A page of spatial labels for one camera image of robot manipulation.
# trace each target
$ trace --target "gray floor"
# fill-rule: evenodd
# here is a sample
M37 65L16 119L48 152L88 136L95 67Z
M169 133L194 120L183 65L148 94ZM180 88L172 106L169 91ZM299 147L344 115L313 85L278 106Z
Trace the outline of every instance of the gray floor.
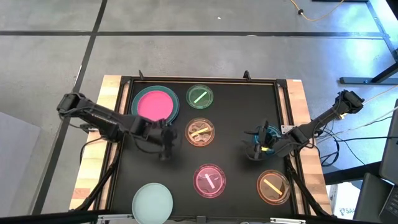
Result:
M336 3L297 0L308 17L319 17ZM386 3L372 1L398 47L398 22ZM100 0L0 0L0 30L92 30ZM109 0L100 30L225 30L378 32L365 4L344 3L330 17L308 22L290 1L266 0ZM26 214L60 120L55 108L69 92L79 71L88 37L0 36L0 111L41 127L25 178L10 215ZM388 86L340 85L342 76L371 77L394 63L385 42L371 39L299 37L97 37L81 92L96 100L102 77L108 75L174 75L303 80L311 117L326 110L342 89L369 98ZM394 90L372 101L357 115L335 122L335 131L370 121L391 110ZM388 121L342 135L383 136ZM78 172L78 155L86 134L70 128L45 202L44 212L68 209ZM350 146L365 163L381 158L383 140L353 141ZM319 145L322 154L333 142ZM358 166L342 145L335 169Z

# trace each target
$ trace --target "pink dish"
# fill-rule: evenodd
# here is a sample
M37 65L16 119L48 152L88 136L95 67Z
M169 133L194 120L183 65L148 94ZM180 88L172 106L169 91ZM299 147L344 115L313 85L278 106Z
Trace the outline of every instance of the pink dish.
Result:
M199 167L193 175L193 187L202 197L215 198L225 189L224 172L214 164Z
M154 90L146 93L138 101L138 115L152 121L167 119L173 111L173 100L166 92Z

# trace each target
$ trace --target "wooden table edge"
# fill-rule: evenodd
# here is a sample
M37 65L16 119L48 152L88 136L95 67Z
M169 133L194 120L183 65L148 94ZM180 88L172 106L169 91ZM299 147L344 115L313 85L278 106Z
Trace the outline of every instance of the wooden table edge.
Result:
M120 81L120 75L105 75L99 91L97 104L105 106L111 110L114 110L116 105L116 98L118 97ZM290 107L292 109L292 115L294 125L300 125L303 123L310 122L310 115L308 111L307 101L305 99L305 93L301 80L286 80L287 90L289 93ZM124 111L126 103L126 95L128 85L124 86L122 100L119 108L119 112ZM287 110L284 101L284 94L282 88L279 88L280 102L282 107L282 116L287 123ZM87 141L96 139L99 137L98 132L89 133ZM109 163L112 161L114 151L116 150L117 144L112 145L112 152ZM86 146L83 159L79 168L79 172L75 182L75 188L73 191L72 199L70 202L70 209L79 206L84 199L90 194L95 185L98 183L100 178L100 172L103 164L105 154L106 142L97 141ZM328 195L326 192L325 180L323 178L322 167L318 157L318 151L316 149L304 148L300 153L304 179L306 186L314 196L315 200L322 206L322 208L331 213ZM104 209L106 203L106 197L109 190L109 181L104 186L103 194L99 208ZM301 193L296 185L295 188L298 210L299 213L303 213L303 205L301 199Z

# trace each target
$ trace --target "yellow stick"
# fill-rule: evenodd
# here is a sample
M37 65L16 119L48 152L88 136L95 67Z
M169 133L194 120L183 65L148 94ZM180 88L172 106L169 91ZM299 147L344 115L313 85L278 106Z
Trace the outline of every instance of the yellow stick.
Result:
M268 185L268 186L270 186L272 189L274 189L279 195L282 195L283 193L278 189L278 188L276 188L272 183L270 183L267 179L264 179L264 182Z
M205 132L205 131L207 131L207 130L209 130L209 128L203 128L202 130L199 130L199 131L197 131L197 132L192 133L192 134L191 134L191 137L194 137L195 135L200 134L200 133L202 133L202 132Z

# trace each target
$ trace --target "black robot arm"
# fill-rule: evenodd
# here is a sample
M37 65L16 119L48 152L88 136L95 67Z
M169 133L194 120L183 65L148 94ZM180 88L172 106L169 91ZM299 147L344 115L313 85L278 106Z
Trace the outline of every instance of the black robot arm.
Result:
M339 93L335 104L326 112L315 118L308 124L302 124L299 127L291 129L272 145L275 154L279 157L287 156L296 147L301 150L310 143L315 133L324 125L339 118L341 115L349 113L355 114L363 107L364 100L353 91L344 90Z
M159 156L162 160L172 155L172 141L175 133L167 126L164 119L151 121L142 116L124 115L104 106L97 105L81 93L67 93L57 106L63 118L80 118L90 127L97 128L101 137L107 141L119 142L126 134L162 148Z
M298 150L299 152L310 143L310 140L314 138L315 133L319 131L321 127L339 118L343 114L353 114L360 111L363 107L363 101L364 100L353 91L343 90L339 93L338 97L336 97L335 104L326 112L307 124L292 128L277 139L270 136L269 133L266 133L266 122L266 125L259 128L255 133L246 132L259 136L259 144L254 145L252 151L247 152L247 155L254 161L263 161L273 156L285 157L293 150ZM272 151L264 151L264 148L272 149Z

